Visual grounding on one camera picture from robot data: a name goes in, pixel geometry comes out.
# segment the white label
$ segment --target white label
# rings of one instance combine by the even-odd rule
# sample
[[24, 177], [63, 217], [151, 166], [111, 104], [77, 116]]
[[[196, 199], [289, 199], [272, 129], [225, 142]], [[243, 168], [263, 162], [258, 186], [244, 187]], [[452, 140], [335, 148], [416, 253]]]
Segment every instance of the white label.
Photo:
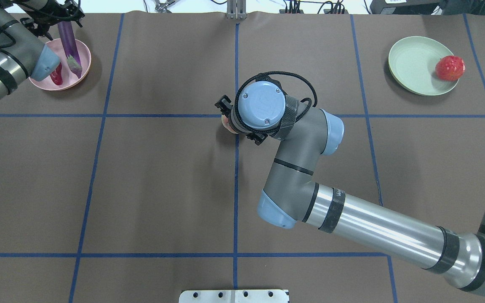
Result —
[[395, 10], [396, 8], [383, 8], [383, 10], [381, 10], [381, 15], [392, 14]]

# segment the red apple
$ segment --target red apple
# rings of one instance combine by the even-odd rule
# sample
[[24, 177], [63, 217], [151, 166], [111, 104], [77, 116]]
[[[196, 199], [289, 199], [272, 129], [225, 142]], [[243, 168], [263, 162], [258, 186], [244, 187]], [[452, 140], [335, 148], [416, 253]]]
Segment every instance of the red apple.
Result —
[[435, 73], [441, 80], [456, 81], [464, 74], [465, 62], [458, 56], [446, 56], [435, 65]]

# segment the red chili pepper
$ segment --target red chili pepper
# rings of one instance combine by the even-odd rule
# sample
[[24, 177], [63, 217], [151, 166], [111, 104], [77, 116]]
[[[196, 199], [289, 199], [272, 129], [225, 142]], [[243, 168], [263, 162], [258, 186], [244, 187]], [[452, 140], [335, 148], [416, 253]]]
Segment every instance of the red chili pepper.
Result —
[[52, 71], [50, 74], [50, 78], [52, 78], [52, 81], [54, 82], [55, 85], [61, 85], [63, 84], [63, 77], [61, 76], [61, 63], [56, 67], [55, 71]]

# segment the purple eggplant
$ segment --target purple eggplant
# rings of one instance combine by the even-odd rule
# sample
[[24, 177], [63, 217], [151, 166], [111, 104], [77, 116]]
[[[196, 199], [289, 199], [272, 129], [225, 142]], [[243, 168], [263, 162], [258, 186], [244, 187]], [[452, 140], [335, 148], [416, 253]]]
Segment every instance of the purple eggplant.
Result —
[[69, 69], [78, 78], [81, 77], [81, 61], [80, 55], [77, 53], [76, 40], [74, 32], [72, 31], [72, 24], [69, 21], [61, 21], [57, 24], [59, 29], [59, 36], [61, 37], [61, 43], [65, 50], [65, 56], [67, 57], [67, 64]]

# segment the plate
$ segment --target plate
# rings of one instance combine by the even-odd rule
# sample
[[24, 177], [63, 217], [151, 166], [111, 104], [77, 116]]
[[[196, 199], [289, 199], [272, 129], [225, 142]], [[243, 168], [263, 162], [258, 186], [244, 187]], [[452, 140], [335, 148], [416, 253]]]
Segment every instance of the plate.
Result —
[[412, 93], [438, 96], [450, 92], [458, 81], [444, 81], [435, 74], [441, 58], [453, 55], [443, 44], [420, 36], [406, 37], [396, 42], [389, 52], [392, 76]]
[[67, 65], [67, 58], [65, 56], [65, 51], [63, 50], [63, 44], [61, 43], [61, 39], [48, 41], [46, 42], [46, 45], [51, 50], [53, 50], [53, 52], [56, 53], [56, 55], [61, 60], [61, 76], [63, 78], [63, 84], [61, 85], [54, 84], [50, 76], [44, 78], [44, 80], [42, 81], [35, 81], [29, 78], [29, 81], [31, 81], [31, 83], [33, 83], [33, 85], [35, 85], [37, 88], [40, 88], [42, 90], [53, 90], [53, 91], [66, 90], [80, 83], [85, 78], [87, 73], [89, 73], [89, 69], [91, 68], [91, 52], [89, 51], [89, 48], [85, 45], [85, 43], [83, 43], [82, 41], [76, 40], [77, 53], [80, 56], [81, 68], [82, 68], [82, 73], [80, 78], [74, 75], [69, 69], [69, 66]]

